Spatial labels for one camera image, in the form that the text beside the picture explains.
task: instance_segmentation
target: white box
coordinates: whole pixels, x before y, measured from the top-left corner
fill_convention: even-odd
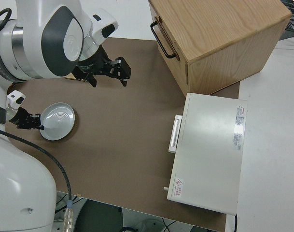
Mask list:
[[[235,215],[247,102],[188,93],[167,199]]]

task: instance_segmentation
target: wood grain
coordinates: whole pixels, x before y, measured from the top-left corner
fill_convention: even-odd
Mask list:
[[[195,62],[290,17],[279,0],[149,0]]]
[[[182,93],[186,96],[186,93],[188,92],[188,80],[187,80],[187,61],[185,60],[183,53],[175,44],[175,41],[171,40],[171,36],[167,35],[167,28],[165,24],[160,22],[159,16],[155,9],[150,5],[151,15],[153,21],[158,21],[159,25],[154,27],[154,30],[159,37],[162,45],[166,49],[166,51],[169,54],[172,54],[173,52],[177,52],[179,60],[176,58],[168,59],[164,53],[162,52],[162,49],[158,46],[158,49],[160,51],[161,56],[163,57],[165,63],[169,67],[172,75],[174,76],[176,82],[178,83]]]
[[[212,94],[261,71],[288,20],[190,64],[189,92]]]

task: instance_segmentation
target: black metal handle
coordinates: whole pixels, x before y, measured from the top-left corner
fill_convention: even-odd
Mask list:
[[[158,44],[160,45],[162,51],[164,52],[164,55],[165,55],[168,59],[171,59],[171,58],[176,57],[176,54],[175,54],[175,53],[169,55],[169,54],[167,53],[167,51],[165,50],[164,46],[162,45],[162,43],[161,43],[160,39],[158,38],[158,36],[157,36],[155,30],[153,29],[153,27],[156,26],[157,24],[158,24],[157,21],[153,22],[153,23],[150,25],[150,28],[151,28],[151,31],[152,31],[153,35],[154,35],[155,38],[156,38],[156,41],[158,42]]]

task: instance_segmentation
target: black cable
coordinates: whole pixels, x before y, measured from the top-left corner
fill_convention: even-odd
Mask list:
[[[82,199],[84,199],[84,198],[79,199],[78,201],[74,202],[73,204],[76,204],[77,202],[81,201]]]
[[[17,140],[17,141],[20,141],[20,142],[22,142],[22,143],[24,143],[24,144],[27,144],[27,145],[29,145],[29,146],[31,146],[31,147],[33,147],[33,148],[39,150],[40,152],[44,153],[44,154],[47,155],[49,158],[51,158],[51,159],[56,163],[56,165],[57,165],[58,168],[61,170],[61,172],[62,172],[62,174],[63,174],[63,176],[64,176],[64,179],[65,179],[66,185],[67,185],[67,187],[68,187],[69,200],[71,200],[71,188],[70,188],[70,181],[69,181],[69,178],[68,178],[68,176],[67,176],[67,174],[66,174],[64,168],[62,167],[62,165],[59,163],[59,161],[58,161],[53,155],[51,155],[48,151],[46,151],[45,149],[41,148],[40,146],[37,146],[36,144],[31,143],[31,142],[29,142],[29,141],[27,141],[27,140],[25,140],[25,139],[22,139],[22,138],[20,138],[20,137],[18,137],[18,136],[13,135],[13,134],[10,134],[10,133],[7,133],[7,132],[1,131],[1,130],[0,130],[0,134],[2,134],[2,135],[4,135],[4,136],[7,136],[7,137],[9,137],[9,138],[15,139],[15,140]]]
[[[126,226],[126,227],[122,227],[121,230],[119,230],[119,232],[124,232],[124,231],[136,232],[136,229]]]
[[[7,15],[5,16],[5,18],[3,19],[3,21],[0,24],[0,31],[5,27],[5,24],[8,22],[8,20],[10,20],[10,17],[12,15],[12,10],[10,8],[6,8],[6,9],[0,11],[0,16],[4,13],[7,13]]]
[[[162,221],[163,221],[163,223],[164,223],[164,225],[165,225],[165,230],[163,231],[163,232],[165,232],[166,230],[168,230],[168,232],[170,232],[170,230],[169,230],[169,226],[170,225],[172,225],[172,224],[174,224],[176,221],[173,221],[172,223],[170,223],[169,225],[166,225],[166,223],[165,223],[165,221],[164,221],[164,218],[162,218]]]
[[[235,215],[235,229],[234,232],[237,231],[237,225],[238,225],[238,219],[237,219],[237,214]]]
[[[60,203],[60,202],[66,197],[66,195],[67,195],[67,193],[61,198],[60,201],[58,201],[58,202],[56,203],[56,205],[59,204],[59,203]]]

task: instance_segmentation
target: robot logo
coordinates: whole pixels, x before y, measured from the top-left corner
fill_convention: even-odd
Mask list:
[[[78,43],[73,35],[67,37],[67,48],[71,57],[76,57],[79,53]]]

